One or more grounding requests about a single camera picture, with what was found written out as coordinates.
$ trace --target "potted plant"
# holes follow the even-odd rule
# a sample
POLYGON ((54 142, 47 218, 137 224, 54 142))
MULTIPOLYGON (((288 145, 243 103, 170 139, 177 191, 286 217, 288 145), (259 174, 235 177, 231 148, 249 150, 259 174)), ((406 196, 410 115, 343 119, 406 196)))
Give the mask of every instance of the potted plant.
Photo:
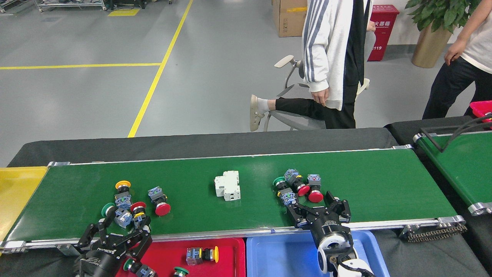
POLYGON ((417 8, 409 13, 420 31, 412 63, 422 68, 432 68, 446 47, 456 27, 466 24, 480 0, 408 0, 405 9, 417 8))

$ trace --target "white t-shirt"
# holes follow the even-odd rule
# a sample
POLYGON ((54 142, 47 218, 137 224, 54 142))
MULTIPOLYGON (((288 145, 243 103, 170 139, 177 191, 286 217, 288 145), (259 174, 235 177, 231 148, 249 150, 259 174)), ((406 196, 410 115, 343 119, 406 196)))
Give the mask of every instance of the white t-shirt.
POLYGON ((471 34, 461 56, 477 68, 492 74, 492 11, 471 34))

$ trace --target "metal cart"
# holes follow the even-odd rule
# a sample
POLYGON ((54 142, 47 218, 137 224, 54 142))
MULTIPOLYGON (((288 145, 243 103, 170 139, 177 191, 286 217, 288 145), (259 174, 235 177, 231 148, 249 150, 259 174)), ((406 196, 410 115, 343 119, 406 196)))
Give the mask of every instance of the metal cart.
POLYGON ((59 0, 33 0, 37 9, 43 12, 44 7, 82 7, 82 6, 101 6, 106 10, 104 0, 70 0, 67 3, 60 3, 59 0))
POLYGON ((0 12, 5 13, 5 7, 18 1, 20 0, 0 0, 0 12))

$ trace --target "wall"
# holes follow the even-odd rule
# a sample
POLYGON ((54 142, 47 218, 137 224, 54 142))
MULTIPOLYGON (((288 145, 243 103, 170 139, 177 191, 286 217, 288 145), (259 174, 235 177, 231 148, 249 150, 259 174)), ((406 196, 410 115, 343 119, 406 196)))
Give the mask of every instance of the wall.
MULTIPOLYGON (((415 25, 412 21, 412 16, 407 15, 408 13, 413 11, 413 9, 405 10, 406 3, 407 0, 373 0, 374 5, 391 4, 400 11, 400 14, 397 16, 395 26, 393 27, 393 30, 391 32, 390 41, 388 42, 388 44, 390 45, 417 44, 420 33, 417 29, 417 25, 415 25)), ((449 39, 448 43, 453 43, 460 31, 461 29, 456 29, 449 39)))

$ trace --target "hand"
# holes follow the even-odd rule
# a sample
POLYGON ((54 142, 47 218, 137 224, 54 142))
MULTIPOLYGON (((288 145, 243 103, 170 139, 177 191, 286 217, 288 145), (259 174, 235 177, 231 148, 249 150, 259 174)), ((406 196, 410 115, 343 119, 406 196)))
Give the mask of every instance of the hand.
POLYGON ((449 66, 451 62, 455 61, 457 58, 461 56, 466 46, 466 41, 464 40, 456 40, 449 49, 446 55, 444 55, 444 60, 446 64, 449 66))
POLYGON ((369 20, 367 31, 373 31, 373 32, 375 32, 376 31, 376 23, 374 23, 373 21, 369 20))
POLYGON ((316 103, 319 103, 323 105, 323 107, 326 107, 325 102, 326 99, 328 99, 328 96, 330 95, 329 89, 325 89, 322 91, 317 91, 317 92, 311 92, 312 98, 316 101, 316 103))

